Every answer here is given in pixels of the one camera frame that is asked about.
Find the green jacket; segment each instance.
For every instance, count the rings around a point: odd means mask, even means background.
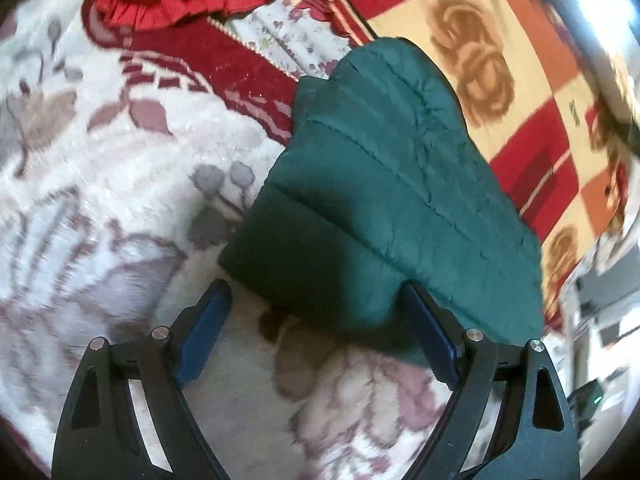
[[[540,243],[415,45],[384,38],[304,77],[293,137],[220,264],[309,325],[420,361],[396,305],[418,280],[466,328],[542,334]]]

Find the floral rug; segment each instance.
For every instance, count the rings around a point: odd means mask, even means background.
[[[290,73],[326,76],[347,41],[308,10],[278,19],[291,10],[279,0],[227,26]],[[104,28],[84,0],[28,0],[0,28],[0,415],[44,470],[87,343],[170,324],[223,276],[218,253],[290,136],[295,84],[205,18],[132,34]],[[185,390],[229,475],[401,478],[446,386],[232,288],[230,318]],[[565,367],[565,341],[546,343]],[[493,396],[468,465],[498,406]],[[143,419],[149,455],[167,467]]]

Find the silver bolt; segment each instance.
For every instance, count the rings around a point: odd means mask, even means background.
[[[532,339],[529,342],[529,346],[531,346],[531,348],[533,348],[536,352],[542,352],[545,349],[542,341],[539,341],[538,339]]]
[[[484,334],[482,334],[482,331],[477,328],[470,328],[466,331],[466,336],[471,339],[471,341],[482,341]]]
[[[89,343],[89,348],[91,350],[99,350],[103,346],[104,346],[103,337],[94,337],[93,339],[91,339],[91,342]]]
[[[156,326],[151,332],[153,339],[164,339],[169,335],[169,329],[165,326]]]

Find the green puffer jacket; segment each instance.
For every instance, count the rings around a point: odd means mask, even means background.
[[[541,335],[540,243],[421,50],[380,39],[328,80],[302,78],[293,123],[220,256],[232,277],[313,327],[413,361],[395,301],[409,278],[495,341]]]

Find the orange square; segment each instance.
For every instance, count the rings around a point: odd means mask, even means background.
[[[507,0],[536,51],[553,91],[580,72],[574,53],[563,43],[539,0]]]
[[[611,168],[607,168],[581,190],[587,215],[596,236],[601,235],[607,228],[618,207],[618,190],[616,175]]]

